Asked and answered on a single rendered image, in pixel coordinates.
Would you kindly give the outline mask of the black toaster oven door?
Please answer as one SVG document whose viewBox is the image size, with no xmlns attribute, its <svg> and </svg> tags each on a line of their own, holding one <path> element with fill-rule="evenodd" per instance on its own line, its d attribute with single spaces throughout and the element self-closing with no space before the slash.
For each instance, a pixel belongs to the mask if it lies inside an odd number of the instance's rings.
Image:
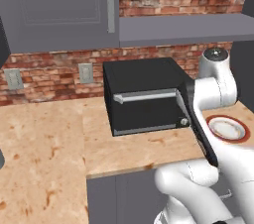
<svg viewBox="0 0 254 224">
<path fill-rule="evenodd" d="M 160 130 L 184 128 L 181 120 L 187 118 L 175 97 L 127 102 L 112 101 L 112 135 L 123 136 Z"/>
</svg>

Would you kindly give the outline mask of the black toaster oven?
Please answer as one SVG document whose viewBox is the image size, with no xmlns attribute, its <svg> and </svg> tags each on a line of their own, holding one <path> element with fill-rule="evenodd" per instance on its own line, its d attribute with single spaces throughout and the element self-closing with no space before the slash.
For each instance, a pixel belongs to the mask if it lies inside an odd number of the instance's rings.
<svg viewBox="0 0 254 224">
<path fill-rule="evenodd" d="M 114 94 L 170 88 L 177 92 L 189 79 L 170 57 L 106 61 L 103 64 L 104 100 L 110 128 Z"/>
</svg>

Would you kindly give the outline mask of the grey base cupboard door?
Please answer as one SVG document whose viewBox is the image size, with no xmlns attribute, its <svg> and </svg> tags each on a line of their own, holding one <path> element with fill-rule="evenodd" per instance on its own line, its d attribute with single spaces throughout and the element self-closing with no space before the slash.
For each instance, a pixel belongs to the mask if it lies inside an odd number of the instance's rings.
<svg viewBox="0 0 254 224">
<path fill-rule="evenodd" d="M 116 224 L 115 177 L 87 181 L 89 224 Z"/>
<path fill-rule="evenodd" d="M 154 224 L 167 199 L 155 185 L 153 169 L 116 176 L 117 224 Z"/>
</svg>

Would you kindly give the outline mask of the pale bagel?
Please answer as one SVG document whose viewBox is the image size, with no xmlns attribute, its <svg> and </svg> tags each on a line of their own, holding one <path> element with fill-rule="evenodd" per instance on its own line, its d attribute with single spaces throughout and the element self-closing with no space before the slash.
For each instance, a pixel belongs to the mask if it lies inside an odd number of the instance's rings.
<svg viewBox="0 0 254 224">
<path fill-rule="evenodd" d="M 229 120 L 215 119 L 209 123 L 211 131 L 227 140 L 239 140 L 245 136 L 244 128 L 235 122 Z"/>
</svg>

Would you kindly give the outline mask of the white plate with red rim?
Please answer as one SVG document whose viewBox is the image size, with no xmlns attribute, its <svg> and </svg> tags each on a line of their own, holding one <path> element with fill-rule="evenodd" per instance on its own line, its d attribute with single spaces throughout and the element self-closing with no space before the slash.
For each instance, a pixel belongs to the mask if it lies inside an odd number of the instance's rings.
<svg viewBox="0 0 254 224">
<path fill-rule="evenodd" d="M 226 115 L 211 115 L 206 118 L 211 133 L 218 139 L 232 144 L 244 143 L 249 140 L 249 128 L 236 118 Z"/>
</svg>

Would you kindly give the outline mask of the dark grey tall cupboard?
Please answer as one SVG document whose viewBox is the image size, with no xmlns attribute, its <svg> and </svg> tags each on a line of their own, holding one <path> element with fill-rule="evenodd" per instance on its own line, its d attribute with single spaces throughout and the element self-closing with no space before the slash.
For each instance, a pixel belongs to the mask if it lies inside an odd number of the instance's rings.
<svg viewBox="0 0 254 224">
<path fill-rule="evenodd" d="M 233 43 L 230 67 L 237 84 L 238 100 L 254 113 L 254 41 Z"/>
</svg>

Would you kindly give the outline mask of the dark grey appliance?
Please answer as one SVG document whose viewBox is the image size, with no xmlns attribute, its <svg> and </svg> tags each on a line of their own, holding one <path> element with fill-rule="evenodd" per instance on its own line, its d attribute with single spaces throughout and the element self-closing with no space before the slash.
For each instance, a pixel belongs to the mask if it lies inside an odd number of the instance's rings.
<svg viewBox="0 0 254 224">
<path fill-rule="evenodd" d="M 0 18 L 0 68 L 4 65 L 9 55 L 11 54 L 5 34 L 2 19 Z"/>
</svg>

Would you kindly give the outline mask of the grey wall outlet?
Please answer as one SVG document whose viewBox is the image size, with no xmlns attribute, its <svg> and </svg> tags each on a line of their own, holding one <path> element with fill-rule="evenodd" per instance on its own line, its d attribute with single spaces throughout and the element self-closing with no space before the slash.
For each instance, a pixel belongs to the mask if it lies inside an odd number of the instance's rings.
<svg viewBox="0 0 254 224">
<path fill-rule="evenodd" d="M 10 90 L 23 89 L 23 81 L 18 68 L 8 68 L 4 70 L 4 74 Z"/>
<path fill-rule="evenodd" d="M 82 84 L 93 82 L 93 67 L 91 63 L 80 63 L 78 65 L 79 81 Z"/>
</svg>

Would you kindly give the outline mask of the grey wall shelf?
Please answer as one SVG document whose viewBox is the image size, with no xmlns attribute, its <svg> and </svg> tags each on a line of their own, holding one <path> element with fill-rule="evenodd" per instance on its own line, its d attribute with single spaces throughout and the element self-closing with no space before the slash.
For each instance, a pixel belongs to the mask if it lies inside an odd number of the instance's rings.
<svg viewBox="0 0 254 224">
<path fill-rule="evenodd" d="M 254 18 L 243 14 L 119 19 L 121 48 L 254 40 Z"/>
</svg>

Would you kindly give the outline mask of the grey wall cupboard door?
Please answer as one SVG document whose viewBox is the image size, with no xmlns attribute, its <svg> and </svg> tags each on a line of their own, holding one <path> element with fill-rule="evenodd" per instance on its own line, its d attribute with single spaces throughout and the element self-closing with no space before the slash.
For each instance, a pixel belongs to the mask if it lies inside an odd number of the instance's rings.
<svg viewBox="0 0 254 224">
<path fill-rule="evenodd" d="M 119 46 L 119 0 L 113 34 L 107 0 L 0 0 L 0 17 L 13 54 Z"/>
</svg>

